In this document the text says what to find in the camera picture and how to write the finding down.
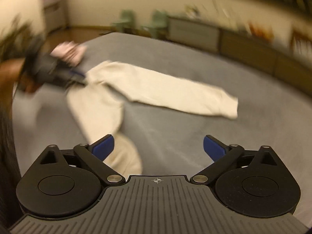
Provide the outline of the left hand of person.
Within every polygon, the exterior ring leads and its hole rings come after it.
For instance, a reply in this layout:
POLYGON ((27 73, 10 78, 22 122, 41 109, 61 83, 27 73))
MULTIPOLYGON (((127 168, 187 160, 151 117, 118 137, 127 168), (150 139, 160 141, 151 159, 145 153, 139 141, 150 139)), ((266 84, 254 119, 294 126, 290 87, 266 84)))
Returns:
POLYGON ((25 92, 35 93, 42 84, 34 82, 28 76, 20 78, 25 59, 10 59, 1 63, 1 98, 11 98, 14 84, 18 81, 25 87, 25 92))

